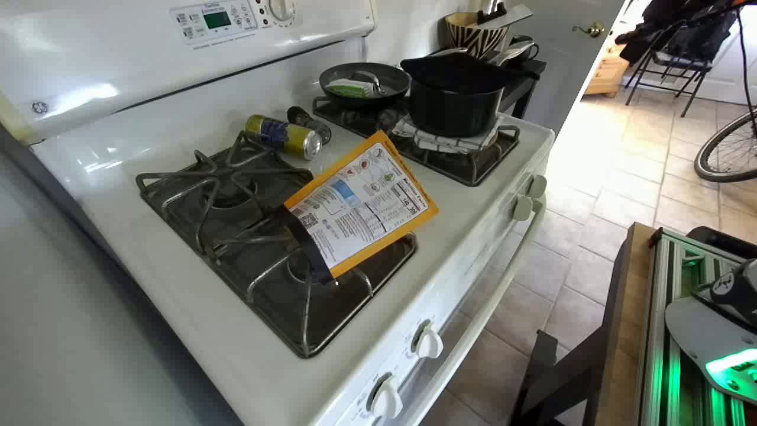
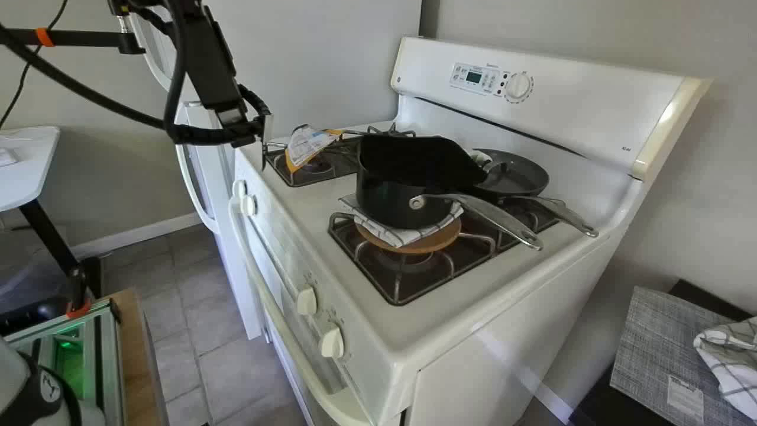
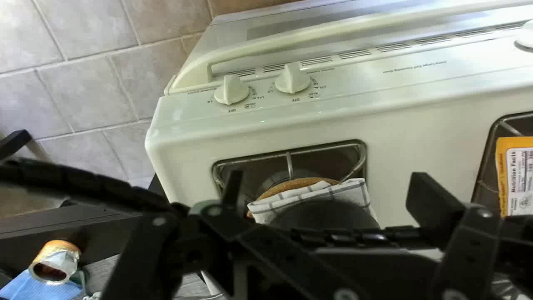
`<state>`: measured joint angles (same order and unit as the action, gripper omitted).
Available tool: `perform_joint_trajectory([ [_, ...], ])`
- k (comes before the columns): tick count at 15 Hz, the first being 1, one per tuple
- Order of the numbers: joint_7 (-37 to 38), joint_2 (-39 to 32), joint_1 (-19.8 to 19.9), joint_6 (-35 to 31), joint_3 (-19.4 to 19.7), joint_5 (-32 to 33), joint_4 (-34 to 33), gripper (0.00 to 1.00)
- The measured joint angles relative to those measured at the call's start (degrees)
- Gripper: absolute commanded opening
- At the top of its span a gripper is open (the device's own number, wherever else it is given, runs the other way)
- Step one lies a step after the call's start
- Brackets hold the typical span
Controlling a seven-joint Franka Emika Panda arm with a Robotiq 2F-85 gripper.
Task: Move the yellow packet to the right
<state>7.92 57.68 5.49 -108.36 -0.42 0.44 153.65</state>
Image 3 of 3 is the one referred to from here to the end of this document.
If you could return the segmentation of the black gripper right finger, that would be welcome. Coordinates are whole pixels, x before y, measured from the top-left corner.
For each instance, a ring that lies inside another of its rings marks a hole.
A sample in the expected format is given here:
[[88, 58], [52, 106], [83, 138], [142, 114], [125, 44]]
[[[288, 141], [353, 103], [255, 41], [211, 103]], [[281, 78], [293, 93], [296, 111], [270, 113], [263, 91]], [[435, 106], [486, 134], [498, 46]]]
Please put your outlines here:
[[413, 171], [406, 209], [421, 236], [436, 244], [433, 300], [503, 300], [493, 288], [501, 274], [513, 289], [533, 298], [533, 216], [500, 216], [483, 204], [465, 204], [425, 171]]

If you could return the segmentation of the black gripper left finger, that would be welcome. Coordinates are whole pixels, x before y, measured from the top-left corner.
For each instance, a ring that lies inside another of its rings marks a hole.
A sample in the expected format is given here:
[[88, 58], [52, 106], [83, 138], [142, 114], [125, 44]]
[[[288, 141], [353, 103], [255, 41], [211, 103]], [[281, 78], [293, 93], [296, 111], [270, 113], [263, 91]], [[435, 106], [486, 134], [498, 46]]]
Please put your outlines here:
[[102, 300], [172, 300], [185, 274], [208, 273], [231, 296], [248, 296], [256, 284], [266, 293], [365, 300], [366, 291], [308, 253], [276, 226], [236, 213], [238, 171], [215, 203], [193, 208], [160, 194], [122, 186], [122, 209], [143, 214], [113, 268]]

